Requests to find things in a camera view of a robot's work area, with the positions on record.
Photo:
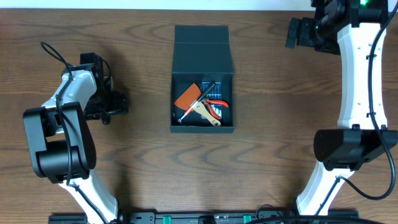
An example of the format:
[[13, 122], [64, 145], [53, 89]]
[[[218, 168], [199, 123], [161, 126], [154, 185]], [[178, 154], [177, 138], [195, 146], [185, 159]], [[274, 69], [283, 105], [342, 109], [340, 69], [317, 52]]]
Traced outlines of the black yellow screwdriver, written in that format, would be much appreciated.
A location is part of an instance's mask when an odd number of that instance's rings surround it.
[[104, 125], [108, 125], [111, 122], [111, 117], [108, 116], [107, 114], [102, 114], [101, 121]]

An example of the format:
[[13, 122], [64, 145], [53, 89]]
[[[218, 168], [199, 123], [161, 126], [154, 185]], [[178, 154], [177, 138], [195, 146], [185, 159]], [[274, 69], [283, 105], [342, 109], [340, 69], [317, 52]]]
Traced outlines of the orange scraper wooden handle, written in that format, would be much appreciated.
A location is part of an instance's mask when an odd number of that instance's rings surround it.
[[193, 83], [188, 89], [186, 89], [174, 102], [176, 107], [185, 111], [177, 122], [182, 124], [183, 119], [192, 111], [195, 111], [205, 117], [212, 126], [221, 126], [220, 117], [211, 108], [211, 104], [223, 105], [223, 103], [221, 101], [209, 100], [206, 98], [207, 94], [209, 94], [215, 86], [216, 83], [212, 82], [205, 91], [201, 92], [198, 85]]

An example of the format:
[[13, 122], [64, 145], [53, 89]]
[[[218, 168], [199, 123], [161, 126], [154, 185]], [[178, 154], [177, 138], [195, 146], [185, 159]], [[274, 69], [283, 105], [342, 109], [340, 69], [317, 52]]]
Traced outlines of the red black cutting pliers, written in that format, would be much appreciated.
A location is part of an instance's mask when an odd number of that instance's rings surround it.
[[212, 117], [216, 118], [217, 120], [220, 120], [221, 118], [216, 114], [216, 112], [214, 111], [214, 109], [211, 106], [212, 105], [221, 105], [221, 106], [224, 106], [225, 108], [229, 107], [228, 103], [223, 100], [210, 100], [208, 98], [205, 98], [203, 100], [203, 104], [208, 107], [208, 110], [209, 110], [210, 114], [212, 115]]

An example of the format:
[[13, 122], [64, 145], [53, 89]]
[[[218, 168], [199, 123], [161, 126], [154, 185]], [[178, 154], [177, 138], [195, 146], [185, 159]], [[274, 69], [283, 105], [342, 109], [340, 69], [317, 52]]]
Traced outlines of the dark green box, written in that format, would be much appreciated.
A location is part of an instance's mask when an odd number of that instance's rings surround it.
[[[233, 75], [227, 26], [176, 25], [170, 87], [170, 132], [233, 133]], [[212, 126], [194, 111], [183, 119], [182, 124], [177, 122], [185, 111], [176, 107], [174, 102], [193, 83], [200, 89], [202, 82], [222, 84], [222, 100], [229, 107], [223, 107], [220, 127]]]

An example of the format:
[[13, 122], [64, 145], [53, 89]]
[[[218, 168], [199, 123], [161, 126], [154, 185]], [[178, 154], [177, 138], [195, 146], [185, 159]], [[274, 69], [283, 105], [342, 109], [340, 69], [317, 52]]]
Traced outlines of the small claw hammer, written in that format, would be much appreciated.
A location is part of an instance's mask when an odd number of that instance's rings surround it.
[[205, 96], [210, 90], [213, 89], [215, 85], [215, 82], [212, 82], [210, 86], [202, 93], [198, 86], [194, 83], [176, 100], [175, 106], [185, 110], [182, 117], [178, 119], [179, 123], [182, 123], [183, 119], [189, 115], [190, 112], [196, 111], [209, 120], [213, 126], [218, 125], [216, 118], [212, 117], [210, 112], [201, 106]]

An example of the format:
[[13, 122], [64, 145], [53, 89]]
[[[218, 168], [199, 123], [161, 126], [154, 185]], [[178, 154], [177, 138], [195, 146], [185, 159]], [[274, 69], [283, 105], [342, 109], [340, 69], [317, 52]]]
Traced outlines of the blue precision screwdriver set case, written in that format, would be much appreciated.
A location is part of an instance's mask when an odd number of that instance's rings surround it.
[[[201, 92], [204, 92], [209, 86], [210, 82], [202, 82], [200, 85], [200, 90]], [[213, 87], [212, 90], [210, 90], [207, 95], [205, 96], [205, 99], [209, 100], [222, 100], [222, 84], [220, 82], [216, 82], [216, 85]], [[213, 110], [214, 114], [219, 117], [219, 119], [222, 118], [223, 114], [223, 106], [222, 105], [216, 105], [216, 104], [211, 104], [211, 109]]]

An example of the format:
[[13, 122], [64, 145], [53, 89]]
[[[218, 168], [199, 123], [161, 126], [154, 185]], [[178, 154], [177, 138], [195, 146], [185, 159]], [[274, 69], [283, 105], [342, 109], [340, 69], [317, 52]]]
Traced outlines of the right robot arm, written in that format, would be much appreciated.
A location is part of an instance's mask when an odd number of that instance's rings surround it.
[[382, 49], [397, 9], [387, 0], [312, 0], [311, 5], [313, 17], [290, 20], [286, 47], [339, 55], [342, 98], [337, 128], [315, 134], [317, 163], [296, 206], [300, 215], [326, 217], [342, 185], [381, 155], [391, 167], [388, 194], [396, 184], [391, 149], [397, 131], [388, 128], [382, 101]]

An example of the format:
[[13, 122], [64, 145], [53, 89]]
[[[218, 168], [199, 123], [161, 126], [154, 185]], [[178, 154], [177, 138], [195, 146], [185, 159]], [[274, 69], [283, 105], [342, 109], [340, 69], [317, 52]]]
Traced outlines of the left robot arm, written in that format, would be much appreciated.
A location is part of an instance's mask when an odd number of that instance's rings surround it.
[[62, 72], [62, 82], [42, 106], [25, 110], [23, 122], [32, 168], [68, 191], [85, 212], [86, 223], [128, 223], [95, 170], [96, 148], [87, 122], [109, 124], [127, 114], [125, 95], [104, 75], [108, 63], [91, 53]]

